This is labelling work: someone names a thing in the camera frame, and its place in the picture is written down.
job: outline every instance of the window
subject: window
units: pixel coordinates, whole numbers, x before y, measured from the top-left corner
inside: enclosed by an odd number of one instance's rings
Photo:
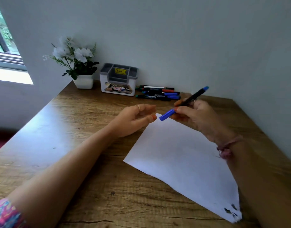
[[[0,12],[0,67],[26,70],[11,33]]]

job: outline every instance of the table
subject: table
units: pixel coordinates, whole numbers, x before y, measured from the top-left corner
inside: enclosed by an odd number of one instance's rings
[[[243,135],[291,189],[291,162],[231,99],[202,96],[226,124]],[[71,82],[0,149],[0,199],[47,168],[124,107],[156,104],[160,114],[174,101],[79,90]],[[259,227],[242,195],[243,220],[231,224],[167,184],[123,162],[142,130],[117,140],[99,157],[59,222],[59,227]]]

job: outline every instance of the yellow label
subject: yellow label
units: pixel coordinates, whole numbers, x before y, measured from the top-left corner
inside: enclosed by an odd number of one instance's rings
[[[115,73],[117,73],[117,74],[124,74],[125,75],[126,74],[125,72],[126,72],[126,70],[115,68]]]

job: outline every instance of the pink wristband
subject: pink wristband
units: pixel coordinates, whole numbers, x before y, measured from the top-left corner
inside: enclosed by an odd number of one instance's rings
[[[241,135],[236,136],[235,138],[231,139],[229,142],[227,142],[225,145],[218,146],[217,150],[219,151],[219,155],[223,159],[229,159],[232,156],[232,152],[229,149],[229,146],[233,143],[240,142],[243,140],[243,137]]]

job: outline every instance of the person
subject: person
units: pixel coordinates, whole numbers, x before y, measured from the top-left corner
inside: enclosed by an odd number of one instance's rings
[[[0,201],[0,227],[54,227],[100,153],[114,140],[157,119],[155,105],[126,107],[57,163],[25,182]],[[172,116],[190,121],[207,139],[223,146],[237,137],[208,103],[175,107]],[[263,227],[291,228],[291,192],[269,170],[265,160],[239,139],[228,147],[225,160],[242,194]]]

